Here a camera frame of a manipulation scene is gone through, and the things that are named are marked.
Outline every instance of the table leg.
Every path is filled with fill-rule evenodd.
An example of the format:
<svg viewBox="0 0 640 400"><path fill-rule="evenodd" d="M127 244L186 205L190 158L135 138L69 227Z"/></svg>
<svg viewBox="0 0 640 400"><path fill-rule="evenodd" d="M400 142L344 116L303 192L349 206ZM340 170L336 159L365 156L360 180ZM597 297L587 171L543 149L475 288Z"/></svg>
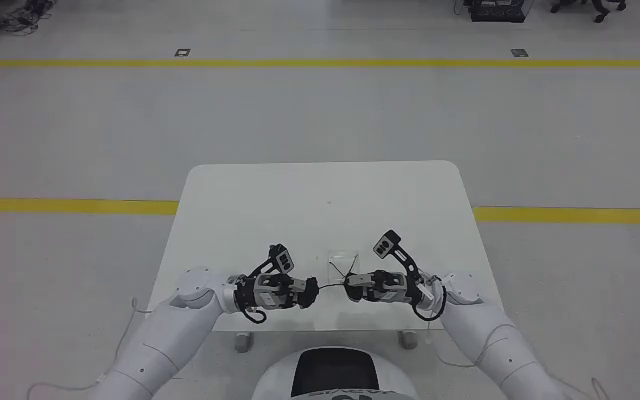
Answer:
<svg viewBox="0 0 640 400"><path fill-rule="evenodd" d="M238 353L246 353L253 345L253 332L238 332L234 340L234 348Z"/></svg>
<svg viewBox="0 0 640 400"><path fill-rule="evenodd" d="M413 350L418 347L418 334L414 331L398 331L398 342L405 350Z"/></svg>

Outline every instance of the robotic hand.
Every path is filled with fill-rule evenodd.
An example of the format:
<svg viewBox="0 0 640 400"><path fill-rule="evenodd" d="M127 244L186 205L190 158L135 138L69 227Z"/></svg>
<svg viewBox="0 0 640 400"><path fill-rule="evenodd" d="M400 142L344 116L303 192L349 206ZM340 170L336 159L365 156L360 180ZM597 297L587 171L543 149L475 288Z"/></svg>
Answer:
<svg viewBox="0 0 640 400"><path fill-rule="evenodd" d="M485 302L469 274L444 279L418 269L388 231L374 247L379 257L391 254L406 275L378 270L345 277L352 301L403 302L424 321L440 319L462 353L487 374L509 399L561 400L555 386L513 322ZM149 400L196 354L223 313L241 312L254 323L266 320L259 310L309 307L318 295L315 278L291 278L293 262L282 245L248 276L213 276L208 268L187 271L176 292L141 324L113 368L90 395L92 400ZM435 313L426 317L418 309ZM250 313L262 316L256 319Z"/></svg>
<svg viewBox="0 0 640 400"><path fill-rule="evenodd" d="M271 265L265 273L262 269ZM158 304L132 336L122 356L91 392L91 400L149 400L196 354L223 313L241 312L262 323L271 310L307 308L318 295L316 278L288 275L293 261L287 249L271 246L269 258L250 275L214 276L209 268L188 270L175 294ZM257 320L250 312L262 315Z"/></svg>
<svg viewBox="0 0 640 400"><path fill-rule="evenodd" d="M407 275L383 270L348 274L344 288L349 299L409 303L424 321L440 318L462 353L509 399L566 399L513 321L480 297L470 274L451 273L440 279L421 271L400 246L400 236L392 230L382 236L373 250L380 258L391 254ZM418 309L435 314L425 317Z"/></svg>

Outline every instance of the transparent plastic sheet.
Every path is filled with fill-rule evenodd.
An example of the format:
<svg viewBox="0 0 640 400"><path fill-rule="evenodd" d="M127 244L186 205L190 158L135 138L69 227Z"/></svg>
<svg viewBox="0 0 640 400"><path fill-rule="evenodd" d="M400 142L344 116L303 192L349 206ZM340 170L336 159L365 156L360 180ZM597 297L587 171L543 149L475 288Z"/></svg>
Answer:
<svg viewBox="0 0 640 400"><path fill-rule="evenodd" d="M327 254L327 283L342 283L349 273L360 273L357 250L329 250Z"/></svg>

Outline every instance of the black cable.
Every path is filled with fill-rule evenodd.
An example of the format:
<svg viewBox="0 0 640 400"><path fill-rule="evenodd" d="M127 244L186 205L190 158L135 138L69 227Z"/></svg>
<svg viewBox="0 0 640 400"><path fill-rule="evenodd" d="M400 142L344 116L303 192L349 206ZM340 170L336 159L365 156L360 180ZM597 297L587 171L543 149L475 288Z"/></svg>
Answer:
<svg viewBox="0 0 640 400"><path fill-rule="evenodd" d="M431 321L435 321L436 319L440 318L440 316L444 312L444 305L445 304L447 304L447 289L445 289L444 286L442 286L442 305L440 306L440 310L438 310L436 315L434 315L433 317L425 317L424 315L422 315L422 314L420 314L418 312L418 308L416 307L416 304L412 304L411 308L413 308L413 313L418 318L420 318L423 321L431 322Z"/></svg>
<svg viewBox="0 0 640 400"><path fill-rule="evenodd" d="M333 268L336 269L336 271L338 271L338 273L344 278L344 274L338 269L338 267L336 267L336 265L334 263L332 263L331 261L329 261L329 264L331 264L333 266Z"/></svg>
<svg viewBox="0 0 640 400"><path fill-rule="evenodd" d="M255 311L254 311L256 314L260 314L260 315L262 315L262 319L260 319L260 320L253 318L251 315L249 315L249 314L247 313L247 311L246 311L244 308L240 308L240 311L242 312L242 314L243 314L245 317L247 317L247 319L248 319L249 321L253 322L254 324L262 324L262 323L264 323L264 321L266 321L266 320L267 320L267 314L266 314L264 311L262 311L262 310L255 310Z"/></svg>
<svg viewBox="0 0 640 400"><path fill-rule="evenodd" d="M324 289L324 288L329 287L329 286L342 286L342 285L344 285L344 283L330 283L330 284L328 284L328 285L320 286L320 287L318 288L318 290L320 290L320 289Z"/></svg>
<svg viewBox="0 0 640 400"><path fill-rule="evenodd" d="M238 296L236 296L235 292L233 293L233 300L238 305L238 308L240 309L240 312L242 313L242 315L244 315L245 318L247 318L249 321L253 322L254 324L262 324L264 323L264 321L267 320L267 314L265 314L265 312L262 310L254 311L256 314L262 315L262 319L255 319L251 315L249 315L249 313L247 313L246 304L244 303L244 301L238 300Z"/></svg>

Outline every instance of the chair leg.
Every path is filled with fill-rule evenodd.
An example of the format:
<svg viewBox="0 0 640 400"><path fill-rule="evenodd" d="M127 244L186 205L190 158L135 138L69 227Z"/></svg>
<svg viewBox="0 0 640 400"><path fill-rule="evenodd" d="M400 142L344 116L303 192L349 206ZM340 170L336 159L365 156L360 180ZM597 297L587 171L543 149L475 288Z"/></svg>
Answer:
<svg viewBox="0 0 640 400"><path fill-rule="evenodd" d="M593 3L593 7L596 9L596 11L600 13L600 15L598 15L596 19L593 20L593 22L599 24L604 21L604 17L606 17L610 11L607 7L602 5L602 0L591 0L591 2Z"/></svg>

